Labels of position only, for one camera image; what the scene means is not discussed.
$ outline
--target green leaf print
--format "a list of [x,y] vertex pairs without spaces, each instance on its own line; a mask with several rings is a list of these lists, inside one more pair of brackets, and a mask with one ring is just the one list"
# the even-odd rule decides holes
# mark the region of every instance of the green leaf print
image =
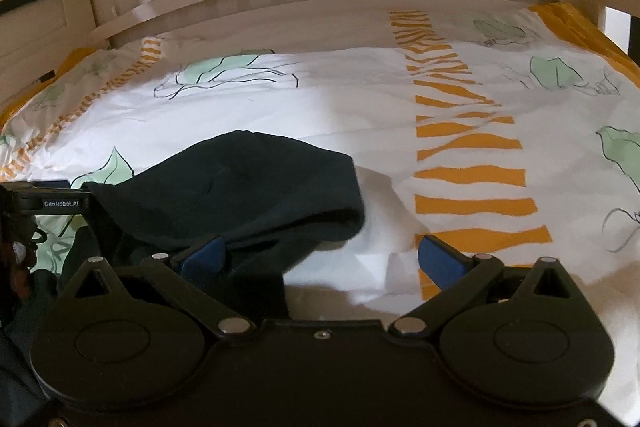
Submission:
[[5,133],[0,135],[0,145],[8,145],[9,147],[15,147],[17,140],[11,133]]
[[114,147],[105,165],[97,171],[79,176],[71,183],[71,188],[79,188],[84,182],[117,185],[133,177],[133,169]]
[[31,108],[38,110],[43,107],[50,107],[64,92],[64,84],[53,84],[41,91],[33,100],[31,100]]
[[567,66],[562,61],[562,58],[559,57],[550,58],[549,60],[531,57],[529,70],[540,85],[548,90],[588,87],[587,81],[574,68]]
[[[71,183],[71,188],[80,188],[84,182],[116,185],[129,180],[133,175],[133,169],[114,148],[105,165],[97,171],[78,176]],[[86,225],[84,217],[38,216],[36,222],[47,232],[47,240],[38,246],[38,263],[33,269],[45,268],[53,273],[60,273],[65,257],[74,243],[76,232]]]
[[617,163],[640,191],[640,133],[607,125],[598,131],[598,135],[605,158]]
[[521,39],[527,34],[522,28],[496,20],[474,20],[476,29],[488,39]]
[[92,61],[87,65],[85,69],[85,73],[95,74],[100,76],[101,73],[105,72],[109,63],[116,58],[116,55],[113,52],[104,52],[103,54],[94,54],[92,55]]
[[176,78],[177,84],[188,85],[209,82],[212,77],[228,70],[246,68],[253,64],[260,55],[236,55],[235,57],[208,58],[194,62],[184,68]]

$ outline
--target orange stripe pattern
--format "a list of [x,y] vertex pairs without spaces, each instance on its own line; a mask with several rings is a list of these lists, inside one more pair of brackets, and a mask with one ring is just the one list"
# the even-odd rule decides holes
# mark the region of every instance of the orange stripe pattern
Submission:
[[[515,124],[512,116],[497,112],[500,104],[478,92],[482,83],[474,79],[470,68],[460,59],[446,40],[433,29],[430,18],[420,10],[390,13],[396,43],[404,51],[406,70],[417,86],[415,102],[420,114],[415,117],[416,136],[420,139],[438,140],[452,137],[435,147],[417,151],[418,161],[432,158],[447,150],[521,150],[519,140],[490,132],[480,132],[486,124]],[[483,110],[491,107],[496,110]],[[465,121],[466,118],[481,123]],[[496,165],[466,167],[434,166],[415,173],[415,178],[472,185],[495,183],[526,187],[525,169],[504,168]],[[433,198],[415,194],[415,212],[418,215],[458,215],[489,213],[508,219],[531,216],[538,208],[531,198],[454,200]],[[519,232],[488,229],[440,230],[434,233],[452,247],[468,253],[494,253],[518,245],[551,243],[551,235],[545,226]],[[439,292],[431,280],[420,271],[422,298],[428,299]]]
[[92,92],[86,95],[82,99],[78,108],[70,111],[64,116],[60,116],[58,121],[51,124],[46,131],[41,132],[38,136],[29,140],[23,147],[21,147],[15,153],[14,159],[12,159],[7,165],[0,167],[0,182],[15,179],[20,172],[23,172],[30,165],[31,156],[37,149],[55,138],[70,123],[80,118],[96,100],[105,94],[124,86],[136,74],[142,73],[155,65],[162,57],[160,44],[159,39],[156,38],[144,39],[140,58],[132,64],[131,67],[116,78],[108,80],[107,83],[104,84],[104,86],[102,86],[97,92]]

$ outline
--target blue gripper pad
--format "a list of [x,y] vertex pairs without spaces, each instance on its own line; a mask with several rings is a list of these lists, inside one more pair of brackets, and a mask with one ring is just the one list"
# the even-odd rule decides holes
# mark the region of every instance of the blue gripper pad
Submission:
[[418,245],[418,264],[441,290],[455,284],[473,267],[473,261],[433,235]]
[[190,254],[176,270],[187,282],[204,290],[225,265],[225,241],[216,237]]

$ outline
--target bed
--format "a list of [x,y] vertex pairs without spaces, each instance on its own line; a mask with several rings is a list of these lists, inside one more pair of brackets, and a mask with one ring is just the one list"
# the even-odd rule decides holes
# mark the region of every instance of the bed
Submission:
[[[366,225],[286,274],[292,316],[389,324],[437,291],[426,232],[512,265],[558,257],[615,343],[601,404],[634,425],[640,69],[602,33],[606,7],[640,16],[640,0],[25,2],[0,32],[53,15],[0,57],[0,176],[115,184],[236,129],[346,153]],[[40,225],[36,268],[58,273],[81,218]]]

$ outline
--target bed sheet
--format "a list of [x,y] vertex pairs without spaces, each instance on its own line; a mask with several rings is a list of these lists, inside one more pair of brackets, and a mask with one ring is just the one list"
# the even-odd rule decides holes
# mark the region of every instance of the bed sheet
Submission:
[[[2,176],[117,183],[236,129],[347,153],[366,224],[286,274],[292,316],[388,323],[414,308],[437,291],[417,266],[427,231],[507,264],[559,257],[614,339],[601,403],[635,424],[640,71],[568,6],[379,17],[386,47],[97,52],[5,124]],[[79,225],[43,220],[38,266],[59,269]]]

